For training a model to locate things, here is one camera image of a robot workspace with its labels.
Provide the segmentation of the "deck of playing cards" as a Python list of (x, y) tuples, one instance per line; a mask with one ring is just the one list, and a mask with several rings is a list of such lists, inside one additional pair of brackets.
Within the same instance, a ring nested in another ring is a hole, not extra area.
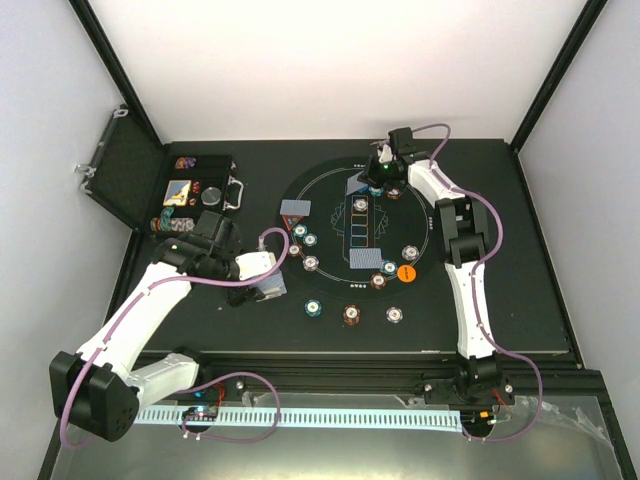
[(271, 300), (287, 293), (284, 277), (277, 271), (254, 285), (257, 290), (257, 302)]

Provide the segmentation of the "card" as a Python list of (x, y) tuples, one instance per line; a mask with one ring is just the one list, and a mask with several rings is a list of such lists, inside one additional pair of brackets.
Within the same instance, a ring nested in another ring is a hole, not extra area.
[(350, 248), (348, 263), (351, 270), (380, 270), (384, 259), (380, 248)]
[(311, 211), (310, 200), (304, 199), (283, 199), (281, 201), (279, 214), (281, 216), (308, 216)]
[(369, 192), (369, 185), (359, 180), (360, 174), (357, 173), (349, 177), (346, 181), (345, 195), (366, 195)]

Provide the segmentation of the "purple chip mat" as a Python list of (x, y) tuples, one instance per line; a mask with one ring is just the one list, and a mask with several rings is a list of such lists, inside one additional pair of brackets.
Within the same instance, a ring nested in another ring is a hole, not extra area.
[(368, 209), (368, 201), (366, 198), (357, 198), (354, 200), (353, 208), (357, 212), (365, 212)]

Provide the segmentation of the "red poker chip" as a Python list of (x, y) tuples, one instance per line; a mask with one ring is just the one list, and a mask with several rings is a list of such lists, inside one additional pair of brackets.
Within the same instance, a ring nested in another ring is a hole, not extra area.
[(288, 255), (292, 257), (297, 257), (301, 254), (301, 247), (298, 244), (291, 244), (288, 247)]

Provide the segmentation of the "teal poker chip stack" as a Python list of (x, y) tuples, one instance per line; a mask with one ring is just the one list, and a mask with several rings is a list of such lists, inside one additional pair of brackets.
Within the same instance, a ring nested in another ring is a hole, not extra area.
[(309, 317), (317, 317), (322, 313), (322, 304), (317, 299), (310, 299), (305, 303), (304, 311)]

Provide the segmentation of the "red triangular all-in button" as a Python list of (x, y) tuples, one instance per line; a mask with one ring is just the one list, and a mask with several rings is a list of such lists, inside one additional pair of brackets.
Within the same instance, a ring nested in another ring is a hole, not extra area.
[(292, 231), (296, 225), (300, 223), (303, 219), (303, 216), (299, 215), (283, 215), (282, 216), (284, 225), (288, 231)]

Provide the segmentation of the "orange round blind button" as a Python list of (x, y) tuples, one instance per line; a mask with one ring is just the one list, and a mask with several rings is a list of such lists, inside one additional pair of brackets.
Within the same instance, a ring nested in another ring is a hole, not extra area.
[(412, 265), (404, 264), (397, 268), (396, 276), (403, 283), (412, 283), (417, 278), (417, 271)]

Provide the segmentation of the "red-brown poker chip stack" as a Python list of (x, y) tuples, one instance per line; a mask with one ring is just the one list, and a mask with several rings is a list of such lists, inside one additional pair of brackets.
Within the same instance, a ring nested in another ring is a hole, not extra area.
[(357, 325), (360, 322), (361, 311), (357, 305), (347, 305), (343, 310), (343, 320), (349, 326)]

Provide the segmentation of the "purple poker chip stack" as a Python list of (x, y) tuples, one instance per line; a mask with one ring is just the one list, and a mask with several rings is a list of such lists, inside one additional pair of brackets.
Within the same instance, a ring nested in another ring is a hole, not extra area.
[(397, 324), (401, 322), (404, 318), (403, 311), (398, 307), (390, 307), (386, 311), (386, 319), (390, 323)]

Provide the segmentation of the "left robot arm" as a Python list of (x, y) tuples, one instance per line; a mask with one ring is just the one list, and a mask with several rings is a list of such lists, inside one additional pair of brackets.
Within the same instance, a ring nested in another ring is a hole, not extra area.
[(74, 353), (59, 352), (49, 365), (54, 413), (61, 443), (72, 447), (69, 426), (114, 442), (124, 436), (138, 412), (174, 395), (207, 397), (213, 372), (189, 350), (169, 353), (142, 368), (135, 363), (167, 315), (193, 285), (252, 287), (272, 276), (287, 257), (268, 251), (265, 230), (256, 250), (245, 252), (234, 222), (203, 213), (194, 228), (164, 240), (155, 250), (139, 284), (103, 327)]

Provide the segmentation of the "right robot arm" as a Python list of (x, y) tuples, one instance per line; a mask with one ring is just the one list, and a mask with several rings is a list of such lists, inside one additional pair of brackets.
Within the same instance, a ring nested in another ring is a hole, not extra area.
[(487, 208), (458, 186), (436, 161), (439, 151), (421, 151), (409, 127), (376, 143), (360, 180), (389, 191), (409, 186), (434, 209), (439, 256), (449, 278), (458, 324), (457, 371), (451, 389), (460, 401), (478, 404), (502, 381), (484, 288), (489, 254)]

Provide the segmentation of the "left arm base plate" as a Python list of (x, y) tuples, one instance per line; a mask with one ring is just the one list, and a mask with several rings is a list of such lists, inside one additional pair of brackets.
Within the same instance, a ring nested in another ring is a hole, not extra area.
[(189, 395), (198, 401), (210, 401), (221, 403), (238, 389), (238, 383), (245, 382), (246, 375), (225, 375), (207, 381), (198, 386), (179, 390), (176, 395)]

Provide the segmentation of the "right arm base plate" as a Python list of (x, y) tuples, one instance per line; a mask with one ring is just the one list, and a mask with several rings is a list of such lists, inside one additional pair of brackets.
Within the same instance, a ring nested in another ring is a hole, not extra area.
[(454, 375), (449, 378), (427, 378), (423, 393), (428, 403), (449, 405), (497, 405), (514, 404), (514, 396), (506, 390), (502, 376), (495, 378), (467, 378)]

